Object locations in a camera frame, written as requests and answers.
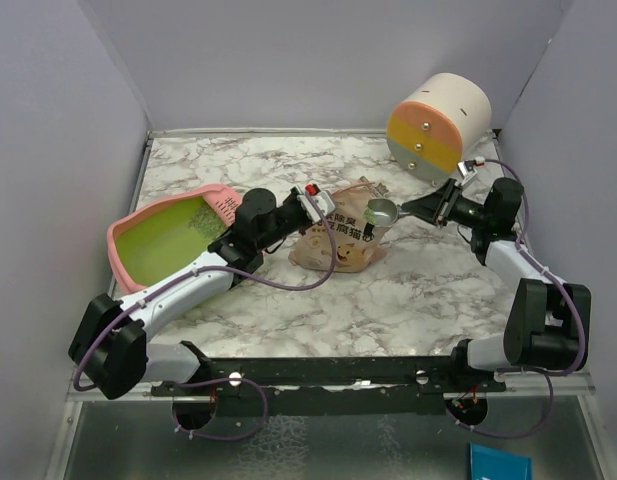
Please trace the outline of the silver metal litter scoop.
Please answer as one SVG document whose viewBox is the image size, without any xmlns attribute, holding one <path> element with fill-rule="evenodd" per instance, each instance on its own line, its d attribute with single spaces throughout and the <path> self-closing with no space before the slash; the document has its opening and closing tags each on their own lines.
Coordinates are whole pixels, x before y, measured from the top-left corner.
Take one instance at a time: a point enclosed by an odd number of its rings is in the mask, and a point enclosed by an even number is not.
<svg viewBox="0 0 617 480">
<path fill-rule="evenodd" d="M 391 227 L 402 218 L 411 216 L 411 212 L 386 198 L 369 200 L 364 211 L 366 221 L 377 227 Z"/>
</svg>

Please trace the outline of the peach cat litter bag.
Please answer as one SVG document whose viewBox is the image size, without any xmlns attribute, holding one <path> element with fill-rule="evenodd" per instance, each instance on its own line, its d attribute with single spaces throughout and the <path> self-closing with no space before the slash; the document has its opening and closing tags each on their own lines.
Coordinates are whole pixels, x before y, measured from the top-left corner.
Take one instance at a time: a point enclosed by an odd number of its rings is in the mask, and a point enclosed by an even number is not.
<svg viewBox="0 0 617 480">
<path fill-rule="evenodd" d="M 381 260 L 386 252 L 380 243 L 391 229 L 369 223 L 365 214 L 370 200 L 383 198 L 383 184 L 361 177 L 360 182 L 331 194 L 336 210 L 328 216 L 335 239 L 335 272 L 358 273 Z M 332 252 L 326 228 L 317 224 L 308 229 L 288 255 L 293 266 L 308 270 L 329 269 Z"/>
</svg>

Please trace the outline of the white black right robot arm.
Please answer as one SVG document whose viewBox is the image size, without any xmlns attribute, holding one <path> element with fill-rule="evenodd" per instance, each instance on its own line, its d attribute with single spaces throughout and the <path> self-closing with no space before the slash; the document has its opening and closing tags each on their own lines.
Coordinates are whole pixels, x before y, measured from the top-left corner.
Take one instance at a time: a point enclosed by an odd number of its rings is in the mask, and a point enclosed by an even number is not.
<svg viewBox="0 0 617 480">
<path fill-rule="evenodd" d="M 470 229 L 470 248 L 479 263 L 515 293 L 503 333 L 460 342 L 459 359 L 447 367 L 449 383 L 469 391 L 484 371 L 534 367 L 555 376 L 579 371 L 587 360 L 592 294 L 539 263 L 514 232 L 524 198 L 518 181 L 494 181 L 483 203 L 463 195 L 454 180 L 400 208 L 435 226 L 455 223 Z"/>
</svg>

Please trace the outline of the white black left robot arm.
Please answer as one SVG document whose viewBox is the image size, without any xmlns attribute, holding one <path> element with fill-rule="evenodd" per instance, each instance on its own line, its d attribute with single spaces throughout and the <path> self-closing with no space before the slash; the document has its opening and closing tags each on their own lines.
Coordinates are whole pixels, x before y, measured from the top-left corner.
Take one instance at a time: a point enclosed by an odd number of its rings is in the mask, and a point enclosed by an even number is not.
<svg viewBox="0 0 617 480">
<path fill-rule="evenodd" d="M 262 265 L 265 249 L 305 232 L 332 213 L 330 194 L 309 185 L 278 202 L 263 188 L 248 191 L 233 224 L 206 251 L 142 291 L 93 298 L 69 347 L 77 391 L 97 389 L 110 400 L 141 382 L 176 383 L 194 395 L 208 385 L 203 354 L 191 343 L 157 345 L 153 338 L 203 301 L 223 294 Z"/>
</svg>

